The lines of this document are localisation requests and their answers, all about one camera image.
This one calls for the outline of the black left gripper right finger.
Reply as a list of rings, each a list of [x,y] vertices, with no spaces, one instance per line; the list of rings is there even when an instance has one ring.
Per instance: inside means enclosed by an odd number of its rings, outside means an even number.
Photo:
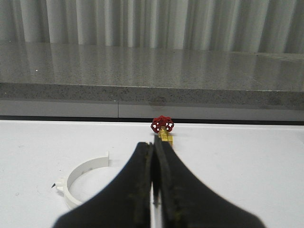
[[[168,142],[154,138],[163,227],[263,228],[254,214],[232,204],[202,183]]]

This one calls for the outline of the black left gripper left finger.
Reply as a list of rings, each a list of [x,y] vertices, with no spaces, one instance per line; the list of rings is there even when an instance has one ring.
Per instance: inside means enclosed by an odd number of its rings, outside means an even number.
[[[61,216],[56,228],[149,228],[153,145],[140,142],[117,176],[90,200]]]

